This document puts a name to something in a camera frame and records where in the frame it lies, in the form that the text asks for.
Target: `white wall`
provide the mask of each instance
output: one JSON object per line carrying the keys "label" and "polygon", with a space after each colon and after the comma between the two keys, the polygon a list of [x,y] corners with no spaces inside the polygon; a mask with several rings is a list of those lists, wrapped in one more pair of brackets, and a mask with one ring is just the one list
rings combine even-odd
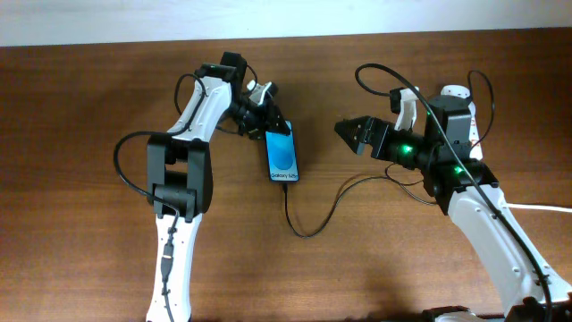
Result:
{"label": "white wall", "polygon": [[565,26],[570,0],[0,0],[0,46]]}

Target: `blue phone wallpaper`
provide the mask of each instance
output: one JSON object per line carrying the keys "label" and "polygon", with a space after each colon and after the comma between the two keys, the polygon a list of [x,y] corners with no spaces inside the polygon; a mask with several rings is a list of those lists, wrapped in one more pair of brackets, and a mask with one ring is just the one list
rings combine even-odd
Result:
{"label": "blue phone wallpaper", "polygon": [[290,135],[266,133],[266,149],[268,150],[268,167],[270,180],[295,182],[298,180],[296,151],[294,150],[293,132]]}

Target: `robotic arm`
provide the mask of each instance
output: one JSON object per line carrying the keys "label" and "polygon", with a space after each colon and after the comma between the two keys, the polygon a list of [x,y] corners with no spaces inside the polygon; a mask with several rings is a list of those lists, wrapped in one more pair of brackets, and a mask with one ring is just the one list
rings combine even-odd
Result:
{"label": "robotic arm", "polygon": [[[239,126],[239,134],[261,139],[266,131],[290,134],[290,128],[273,102],[277,87],[251,81],[241,93],[247,62],[239,54],[224,53],[220,64],[203,64],[195,74],[195,91],[181,118],[169,130],[171,137],[152,135],[147,143],[147,191],[176,205],[181,220],[171,232],[174,213],[149,199],[156,213],[158,235],[155,288],[147,321],[190,321],[189,281],[198,226],[213,195],[209,142],[223,116]],[[206,96],[201,102],[201,93]],[[187,173],[166,170],[165,165],[187,163]]]}
{"label": "robotic arm", "polygon": [[[400,114],[397,124],[363,116],[336,123],[334,130],[357,154],[362,154],[365,144],[368,144],[372,146],[373,158],[392,161],[410,170],[421,170],[427,193],[435,197],[443,214],[449,215],[461,229],[484,264],[500,295],[507,320],[536,321],[544,317],[546,310],[547,299],[542,283],[526,251],[542,268],[541,274],[553,303],[553,316],[562,318],[564,311],[572,306],[572,286],[540,255],[510,213],[498,180],[480,161],[483,157],[480,145],[472,148],[478,141],[478,134],[475,105],[468,89],[447,86],[440,96],[428,101],[431,108],[427,112],[423,136],[412,132],[415,117],[407,117],[413,115],[411,109],[415,109],[415,99],[411,103],[411,91],[409,87],[390,92],[391,110]],[[430,113],[434,113],[441,128],[435,124]],[[403,119],[412,121],[403,124]],[[451,149],[445,147],[441,130],[463,166],[500,214],[491,210],[481,193],[468,180]],[[508,225],[502,223],[501,216]],[[525,244],[526,250],[515,236]],[[476,318],[468,318],[468,314],[462,313],[446,314],[449,315],[443,315],[442,319],[465,321]]]}

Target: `black cable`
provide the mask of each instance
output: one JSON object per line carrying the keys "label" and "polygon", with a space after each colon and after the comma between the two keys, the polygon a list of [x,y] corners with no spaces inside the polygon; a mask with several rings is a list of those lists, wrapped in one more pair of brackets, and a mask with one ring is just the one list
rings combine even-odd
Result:
{"label": "black cable", "polygon": [[193,119],[195,118],[195,115],[197,114],[198,108],[200,107],[200,105],[203,103],[203,100],[206,97],[206,90],[205,90],[205,84],[203,83],[203,81],[195,74],[191,74],[191,73],[186,73],[183,74],[178,80],[177,80],[177,84],[175,86],[175,107],[177,108],[177,111],[181,111],[179,109],[179,104],[177,102],[177,98],[178,98],[178,94],[179,94],[179,88],[181,86],[182,81],[186,78],[186,77],[192,77],[195,80],[197,80],[198,84],[201,86],[201,96],[198,99],[197,102],[197,106],[195,106],[195,109],[193,110],[193,113],[191,114],[189,120],[183,125],[182,128],[180,128],[178,131],[174,131],[174,132],[158,132],[158,131],[135,131],[133,133],[127,134],[126,136],[124,136],[123,138],[121,138],[119,140],[119,142],[117,142],[117,144],[115,145],[115,149],[114,149],[114,167],[115,167],[115,172],[119,175],[119,177],[123,180],[123,182],[125,182],[130,188],[132,188],[134,191],[138,192],[139,194],[142,194],[143,196],[146,196],[150,199],[152,199],[153,201],[157,201],[169,208],[171,208],[174,212],[175,212],[175,216],[174,219],[172,221],[171,227],[169,228],[169,237],[167,240],[167,243],[164,245],[164,255],[161,259],[161,273],[163,275],[163,285],[164,285],[164,289],[163,289],[163,296],[165,299],[165,308],[167,309],[167,314],[169,315],[169,319],[173,322],[172,319],[172,312],[171,312],[171,308],[169,306],[169,299],[168,299],[168,294],[169,291],[167,290],[167,282],[169,280],[169,273],[171,272],[171,267],[172,267],[172,250],[173,250],[173,244],[172,244],[172,240],[173,240],[173,235],[176,232],[175,226],[177,225],[177,221],[179,220],[179,217],[181,216],[181,212],[180,210],[173,205],[172,203],[168,202],[165,199],[159,198],[157,196],[155,196],[154,194],[145,191],[143,189],[141,189],[140,187],[138,187],[135,183],[133,183],[132,181],[130,181],[127,176],[125,176],[125,174],[123,173],[123,170],[121,169],[121,166],[119,165],[119,150],[121,149],[123,143],[125,143],[127,140],[138,137],[138,136],[147,136],[147,135],[160,135],[160,136],[166,136],[166,137],[173,137],[173,136],[177,136],[180,134],[183,134],[191,125]]}
{"label": "black cable", "polygon": [[376,69],[379,69],[381,71],[389,73],[395,79],[399,80],[401,83],[403,83],[409,89],[411,89],[411,91],[417,96],[419,101],[423,104],[423,106],[425,107],[425,109],[427,110],[429,115],[431,116],[431,119],[433,120],[433,122],[437,126],[437,129],[439,130],[439,133],[441,134],[443,143],[445,144],[445,146],[447,146],[447,149],[453,155],[453,158],[455,159],[455,162],[458,164],[458,166],[461,168],[463,175],[465,175],[466,178],[471,182],[473,187],[475,187],[476,191],[479,193],[479,195],[483,199],[484,203],[493,212],[494,217],[500,219],[500,222],[505,226],[505,228],[507,228],[509,233],[512,235],[512,237],[515,239],[517,244],[520,246],[520,248],[523,250],[523,252],[528,257],[528,260],[530,260],[530,263],[532,264],[532,266],[533,266],[533,268],[536,271],[536,274],[538,276],[538,281],[540,282],[540,285],[543,288],[544,298],[546,300],[546,315],[544,316],[544,322],[551,322],[551,314],[552,314],[551,293],[550,293],[550,290],[548,288],[548,284],[546,282],[546,276],[543,274],[543,271],[542,271],[540,265],[538,264],[538,262],[536,261],[536,258],[534,257],[534,255],[532,254],[530,249],[528,249],[528,247],[526,246],[526,244],[522,240],[522,238],[520,238],[518,233],[510,225],[510,223],[507,221],[507,219],[502,214],[502,212],[500,210],[498,210],[492,204],[491,200],[484,193],[483,189],[478,185],[478,183],[476,183],[475,178],[473,178],[473,175],[465,168],[465,165],[463,165],[463,162],[458,158],[457,153],[455,153],[455,150],[453,149],[449,140],[447,139],[447,136],[445,135],[445,131],[443,130],[443,128],[439,124],[439,120],[437,119],[437,116],[433,112],[433,109],[429,105],[429,102],[427,101],[427,99],[425,99],[425,97],[423,95],[421,95],[421,93],[415,88],[415,86],[413,86],[413,84],[411,84],[408,80],[406,80],[399,73],[395,72],[393,69],[386,67],[382,64],[373,64],[373,63],[364,64],[362,66],[359,66],[357,69],[361,70],[361,69],[366,68],[366,67],[373,67],[373,68],[376,68]]}
{"label": "black cable", "polygon": [[473,144],[473,146],[471,147],[471,149],[473,149],[474,147],[476,147],[479,143],[484,141],[484,138],[486,138],[486,136],[489,134],[489,131],[491,131],[492,128],[492,122],[494,122],[494,111],[496,109],[496,106],[494,104],[494,92],[492,91],[492,84],[491,81],[489,80],[488,77],[486,77],[486,75],[481,72],[481,71],[477,71],[477,70],[472,70],[468,73],[467,75],[467,81],[468,81],[468,92],[469,92],[469,98],[472,101],[474,99],[473,97],[473,84],[471,84],[471,74],[473,72],[478,73],[479,75],[481,75],[484,78],[484,81],[486,81],[486,85],[489,87],[489,95],[491,97],[491,121],[489,121],[489,126],[486,128],[486,131],[484,132],[484,135],[481,137],[481,139],[479,139],[477,142],[475,142],[475,144]]}
{"label": "black cable", "polygon": [[392,164],[390,164],[390,165],[387,165],[387,167],[385,168],[385,176],[387,176],[387,179],[388,179],[389,181],[394,182],[394,183],[397,183],[397,184],[401,187],[401,189],[403,189],[403,190],[409,195],[409,197],[411,197],[411,198],[413,198],[413,199],[415,199],[415,200],[421,202],[422,204],[427,205],[427,206],[435,206],[435,205],[437,205],[436,202],[426,201],[426,200],[423,200],[423,199],[419,198],[418,196],[416,196],[415,194],[413,194],[413,192],[409,191],[409,190],[406,188],[406,187],[408,187],[408,186],[414,186],[414,185],[416,185],[416,184],[419,184],[419,183],[423,182],[423,179],[422,179],[422,180],[419,180],[419,181],[417,181],[417,182],[413,182],[413,183],[402,183],[402,182],[399,182],[399,181],[393,179],[393,178],[390,176],[390,174],[389,174],[389,170],[390,170],[390,168],[391,168],[393,165],[396,165],[396,164],[395,164],[395,163],[392,163]]}
{"label": "black cable", "polygon": [[355,75],[356,75],[357,84],[359,84],[359,86],[361,86],[362,89],[365,89],[366,91],[368,91],[368,92],[370,92],[370,93],[372,93],[372,94],[374,94],[374,95],[383,96],[383,97],[389,97],[389,95],[390,95],[389,93],[383,93],[383,92],[380,92],[380,91],[377,91],[377,90],[374,90],[374,89],[370,89],[370,88],[361,80],[361,78],[359,78],[359,72],[361,72],[361,70],[363,70],[363,69],[365,69],[365,68],[370,68],[370,67],[374,67],[374,68],[375,68],[374,64],[363,64],[363,65],[359,66],[359,67],[356,69],[356,74],[355,74]]}
{"label": "black cable", "polygon": [[416,185],[416,184],[419,184],[419,183],[423,182],[423,179],[421,179],[421,180],[419,180],[419,181],[416,181],[416,182],[412,182],[412,183],[398,182],[397,180],[393,179],[393,178],[390,176],[390,174],[389,174],[390,168],[391,168],[392,166],[394,166],[394,165],[396,165],[396,163],[392,163],[392,164],[390,164],[390,165],[387,165],[387,166],[385,167],[385,170],[384,170],[385,176],[388,177],[391,181],[393,181],[393,182],[395,182],[395,183],[398,183],[398,184],[401,184],[401,185],[404,185],[404,186],[406,186],[406,187],[414,186],[414,185]]}
{"label": "black cable", "polygon": [[[243,92],[243,93],[242,93],[243,95],[249,95],[250,93],[252,93],[252,92],[254,91],[254,89],[256,88],[256,84],[258,83],[258,75],[257,75],[257,73],[254,71],[254,69],[253,69],[249,64],[247,64],[247,68],[249,68],[250,71],[252,72],[252,74],[254,75],[255,87],[254,87],[253,89],[247,90],[246,92]],[[174,96],[175,96],[175,99],[174,99],[175,109],[177,110],[177,113],[179,113],[179,115],[182,115],[182,111],[181,111],[181,108],[179,107],[179,99],[178,99],[178,97],[179,97],[179,86],[180,86],[180,83],[178,82],[177,84],[178,84],[178,85],[175,87],[175,93],[174,93]],[[219,121],[219,124],[222,123],[224,120],[226,120],[226,117],[223,118],[223,119],[221,119],[221,120]],[[239,134],[238,131],[226,130],[226,129],[224,129],[222,126],[220,126],[219,124],[217,124],[217,125],[215,126],[215,129],[217,129],[218,131],[221,131],[221,132],[227,133],[227,134],[236,134],[236,135]]]}
{"label": "black cable", "polygon": [[368,182],[370,180],[375,180],[375,179],[384,179],[384,180],[389,180],[391,182],[395,182],[397,183],[401,189],[403,189],[409,196],[411,196],[413,199],[427,205],[427,206],[434,206],[436,205],[436,203],[432,203],[429,201],[425,201],[423,199],[420,199],[418,196],[416,196],[415,194],[413,194],[411,191],[409,191],[409,189],[407,189],[406,186],[412,186],[415,184],[420,183],[419,182],[414,182],[414,183],[401,183],[395,179],[392,179],[390,176],[383,176],[383,175],[376,175],[376,176],[370,176],[361,180],[358,180],[357,182],[352,183],[348,188],[344,189],[340,195],[338,195],[338,197],[336,198],[336,200],[333,202],[332,205],[332,209],[330,209],[330,213],[328,213],[328,216],[325,218],[325,220],[322,222],[322,224],[320,225],[320,227],[315,230],[315,232],[311,233],[310,235],[303,235],[301,233],[299,233],[296,228],[294,228],[294,226],[292,225],[292,222],[290,221],[290,216],[288,214],[288,184],[284,183],[282,185],[282,190],[284,191],[284,212],[286,213],[286,221],[288,222],[288,226],[290,227],[290,229],[292,230],[292,232],[298,236],[299,238],[303,238],[303,239],[308,239],[308,238],[312,238],[317,236],[319,233],[321,233],[324,228],[328,225],[328,223],[330,222],[330,219],[332,219],[333,213],[335,212],[336,208],[338,207],[338,205],[340,204],[341,199],[343,198],[343,196],[348,193],[352,188],[356,187],[357,185],[364,183],[364,182]]}

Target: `wooden table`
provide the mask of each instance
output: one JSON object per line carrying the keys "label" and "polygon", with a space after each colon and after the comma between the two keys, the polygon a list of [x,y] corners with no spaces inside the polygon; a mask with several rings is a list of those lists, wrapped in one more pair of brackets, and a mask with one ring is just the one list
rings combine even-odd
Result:
{"label": "wooden table", "polygon": [[[143,321],[153,288],[151,207],[112,165],[115,142],[177,119],[177,78],[223,51],[242,53],[291,119],[301,181],[291,213],[309,233],[356,174],[387,163],[356,156],[333,131],[344,117],[395,119],[387,99],[364,92],[354,70],[389,65],[427,96],[467,84],[478,68],[498,113],[485,160],[509,202],[570,205],[572,30],[508,30],[0,49],[0,320]],[[364,72],[372,87],[400,84]],[[189,99],[187,83],[181,102]],[[484,131],[489,98],[475,80]],[[416,130],[422,131],[421,114]],[[145,139],[127,143],[122,166],[146,178]],[[212,140],[213,203],[198,232],[193,318],[309,321],[395,318],[464,305],[501,304],[470,244],[436,207],[388,182],[345,198],[312,240],[292,235],[279,186],[267,178],[264,143],[220,132]],[[418,173],[395,169],[402,181]],[[422,187],[414,191],[428,198]],[[515,210],[540,252],[572,280],[572,216]]]}

